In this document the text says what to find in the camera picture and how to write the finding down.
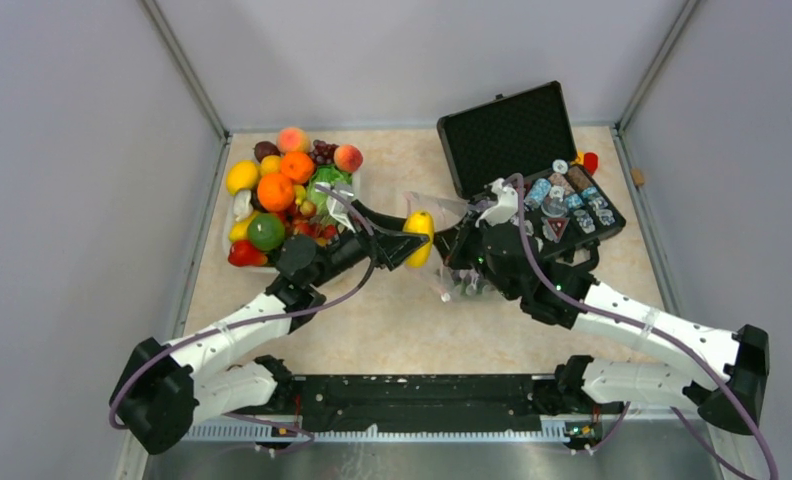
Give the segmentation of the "peach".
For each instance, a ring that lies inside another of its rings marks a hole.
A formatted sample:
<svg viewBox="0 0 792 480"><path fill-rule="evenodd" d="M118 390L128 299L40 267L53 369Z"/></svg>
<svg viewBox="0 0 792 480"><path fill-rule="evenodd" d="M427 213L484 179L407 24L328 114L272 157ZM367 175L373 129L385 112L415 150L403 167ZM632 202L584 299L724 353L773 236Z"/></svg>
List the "peach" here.
<svg viewBox="0 0 792 480"><path fill-rule="evenodd" d="M354 145L339 145L333 154L334 165L341 171L353 174L363 164L364 157Z"/></svg>
<svg viewBox="0 0 792 480"><path fill-rule="evenodd" d="M311 140L305 130L295 126L286 127L278 132L276 146L282 154L307 153L311 149Z"/></svg>

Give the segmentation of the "clear zip top bag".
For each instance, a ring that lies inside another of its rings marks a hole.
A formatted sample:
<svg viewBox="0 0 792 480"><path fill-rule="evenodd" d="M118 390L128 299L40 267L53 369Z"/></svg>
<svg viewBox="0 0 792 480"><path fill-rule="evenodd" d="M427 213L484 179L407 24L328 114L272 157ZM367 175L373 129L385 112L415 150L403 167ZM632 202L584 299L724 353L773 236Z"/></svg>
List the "clear zip top bag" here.
<svg viewBox="0 0 792 480"><path fill-rule="evenodd" d="M404 194L407 213L427 212L435 228L433 246L426 263L421 267L409 267L412 274L425 281L447 304L463 301L491 300L499 297L498 290L487 280L476 266L464 261L449 260L455 247L458 225L470 212L463 199L449 199L408 191Z"/></svg>

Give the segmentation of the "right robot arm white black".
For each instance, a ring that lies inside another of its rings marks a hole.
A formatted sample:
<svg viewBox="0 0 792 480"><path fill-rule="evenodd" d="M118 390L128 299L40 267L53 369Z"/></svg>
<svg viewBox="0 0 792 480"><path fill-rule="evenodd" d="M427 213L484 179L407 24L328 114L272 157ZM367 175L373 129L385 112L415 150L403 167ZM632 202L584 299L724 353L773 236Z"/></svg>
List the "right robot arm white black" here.
<svg viewBox="0 0 792 480"><path fill-rule="evenodd" d="M434 245L445 265L476 270L532 319L604 336L652 357L642 364L571 358L557 372L566 409L649 403L693 409L730 433L758 431L770 373L765 330L708 327L636 301L587 268L543 257L537 240L512 221L491 225L470 213L436 233Z"/></svg>

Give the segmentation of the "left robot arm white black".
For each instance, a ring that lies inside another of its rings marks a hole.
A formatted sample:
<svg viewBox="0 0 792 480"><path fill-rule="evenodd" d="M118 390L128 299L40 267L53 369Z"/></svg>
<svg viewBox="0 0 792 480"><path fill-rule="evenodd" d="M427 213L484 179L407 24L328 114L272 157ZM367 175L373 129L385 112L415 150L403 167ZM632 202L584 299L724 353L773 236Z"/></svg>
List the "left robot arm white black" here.
<svg viewBox="0 0 792 480"><path fill-rule="evenodd" d="M112 426L158 455L205 420L256 405L274 414L286 410L293 397L289 382L259 363L235 367L234 362L360 290L327 301L319 286L361 262L371 274L377 267L394 270L414 258L426 260L424 250L435 237L425 211L397 218L359 201L346 208L348 229L325 244L304 234L285 240L275 279L232 314L188 336L138 343L109 401Z"/></svg>

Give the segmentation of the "strawberry cluster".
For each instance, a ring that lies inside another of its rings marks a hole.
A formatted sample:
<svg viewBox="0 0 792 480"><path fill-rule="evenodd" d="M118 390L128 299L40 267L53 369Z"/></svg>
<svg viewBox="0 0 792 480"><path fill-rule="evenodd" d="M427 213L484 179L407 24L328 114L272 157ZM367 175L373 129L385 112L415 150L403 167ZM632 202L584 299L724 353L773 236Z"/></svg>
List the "strawberry cluster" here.
<svg viewBox="0 0 792 480"><path fill-rule="evenodd" d="M293 191L293 202L281 213L286 236L307 235L319 245L326 245L338 235L339 228L319 212L318 206L308 198L304 186L295 185Z"/></svg>

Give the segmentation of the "green lettuce leaf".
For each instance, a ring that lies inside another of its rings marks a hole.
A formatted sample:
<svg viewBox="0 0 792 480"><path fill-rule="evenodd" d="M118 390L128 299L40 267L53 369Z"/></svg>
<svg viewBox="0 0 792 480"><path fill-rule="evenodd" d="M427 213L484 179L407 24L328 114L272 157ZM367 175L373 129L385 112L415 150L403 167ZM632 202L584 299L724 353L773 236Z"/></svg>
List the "green lettuce leaf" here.
<svg viewBox="0 0 792 480"><path fill-rule="evenodd" d="M307 183L306 199L316 207L317 214L324 214L327 212L327 200L329 196L320 191L318 186L331 190L338 184L351 186L352 182L351 173L344 172L334 165L319 166Z"/></svg>

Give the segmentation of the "dark grapes bunch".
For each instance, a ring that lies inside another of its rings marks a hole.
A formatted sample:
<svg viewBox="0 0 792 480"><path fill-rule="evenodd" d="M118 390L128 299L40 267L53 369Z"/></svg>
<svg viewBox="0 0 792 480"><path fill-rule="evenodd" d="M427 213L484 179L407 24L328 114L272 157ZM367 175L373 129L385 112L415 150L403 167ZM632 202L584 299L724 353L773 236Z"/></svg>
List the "dark grapes bunch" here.
<svg viewBox="0 0 792 480"><path fill-rule="evenodd" d="M332 165L334 163L334 156L338 147L338 144L315 139L312 142L311 150L308 152L308 155L317 166Z"/></svg>

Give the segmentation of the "black poker chip case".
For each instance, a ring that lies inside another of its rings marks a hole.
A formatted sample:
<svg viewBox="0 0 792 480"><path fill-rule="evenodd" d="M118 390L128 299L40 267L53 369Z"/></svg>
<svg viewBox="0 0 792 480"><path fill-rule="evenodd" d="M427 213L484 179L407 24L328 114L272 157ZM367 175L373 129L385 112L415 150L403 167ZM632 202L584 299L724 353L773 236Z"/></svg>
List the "black poker chip case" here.
<svg viewBox="0 0 792 480"><path fill-rule="evenodd" d="M458 197L474 200L492 181L523 175L525 217L543 258L572 260L627 224L593 175L574 164L578 152L557 81L443 116L437 132Z"/></svg>

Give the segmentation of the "large orange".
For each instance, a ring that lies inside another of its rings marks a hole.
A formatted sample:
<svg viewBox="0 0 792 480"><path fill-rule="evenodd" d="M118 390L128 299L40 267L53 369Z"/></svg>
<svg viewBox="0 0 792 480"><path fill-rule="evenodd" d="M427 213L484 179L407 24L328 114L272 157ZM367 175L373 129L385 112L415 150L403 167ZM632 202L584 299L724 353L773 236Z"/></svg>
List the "large orange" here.
<svg viewBox="0 0 792 480"><path fill-rule="evenodd" d="M257 198L266 211L284 211L295 203L294 184L283 173L266 174L257 185Z"/></svg>

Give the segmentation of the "red small object behind case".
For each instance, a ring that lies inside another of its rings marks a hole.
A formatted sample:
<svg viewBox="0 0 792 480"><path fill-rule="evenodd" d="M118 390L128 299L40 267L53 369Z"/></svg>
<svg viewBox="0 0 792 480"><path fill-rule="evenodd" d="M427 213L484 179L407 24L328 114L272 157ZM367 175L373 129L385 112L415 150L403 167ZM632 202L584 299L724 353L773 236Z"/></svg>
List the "red small object behind case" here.
<svg viewBox="0 0 792 480"><path fill-rule="evenodd" d="M583 167L589 175L594 175L599 168L599 156L590 151L578 152L574 164Z"/></svg>

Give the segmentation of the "dark plum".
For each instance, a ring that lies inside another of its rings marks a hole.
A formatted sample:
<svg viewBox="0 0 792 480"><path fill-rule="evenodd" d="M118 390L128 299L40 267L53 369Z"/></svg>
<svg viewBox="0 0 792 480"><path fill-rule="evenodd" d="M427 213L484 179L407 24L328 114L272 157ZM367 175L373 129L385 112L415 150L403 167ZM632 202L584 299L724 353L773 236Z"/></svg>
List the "dark plum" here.
<svg viewBox="0 0 792 480"><path fill-rule="evenodd" d="M278 147L270 141L260 141L253 147L253 154L258 162L269 156L280 156L281 152Z"/></svg>

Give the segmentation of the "yellow lemon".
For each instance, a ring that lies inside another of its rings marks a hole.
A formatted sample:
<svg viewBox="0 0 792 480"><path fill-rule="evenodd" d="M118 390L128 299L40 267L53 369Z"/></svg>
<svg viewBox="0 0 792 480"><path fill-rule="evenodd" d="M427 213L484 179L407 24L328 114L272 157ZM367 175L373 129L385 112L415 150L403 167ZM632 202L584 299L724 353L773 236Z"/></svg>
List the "yellow lemon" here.
<svg viewBox="0 0 792 480"><path fill-rule="evenodd" d="M234 164L225 177L225 187L231 196L241 190L251 190L260 179L260 166L254 160L243 160Z"/></svg>

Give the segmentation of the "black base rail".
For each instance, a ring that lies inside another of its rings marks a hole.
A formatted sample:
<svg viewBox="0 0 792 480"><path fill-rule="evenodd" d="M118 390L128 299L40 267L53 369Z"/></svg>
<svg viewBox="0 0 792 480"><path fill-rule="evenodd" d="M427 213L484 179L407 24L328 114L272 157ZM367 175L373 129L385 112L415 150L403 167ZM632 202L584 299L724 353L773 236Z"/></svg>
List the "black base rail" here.
<svg viewBox="0 0 792 480"><path fill-rule="evenodd" d="M618 414L546 375L308 375L280 382L258 416L288 416L310 432L537 431L545 417Z"/></svg>

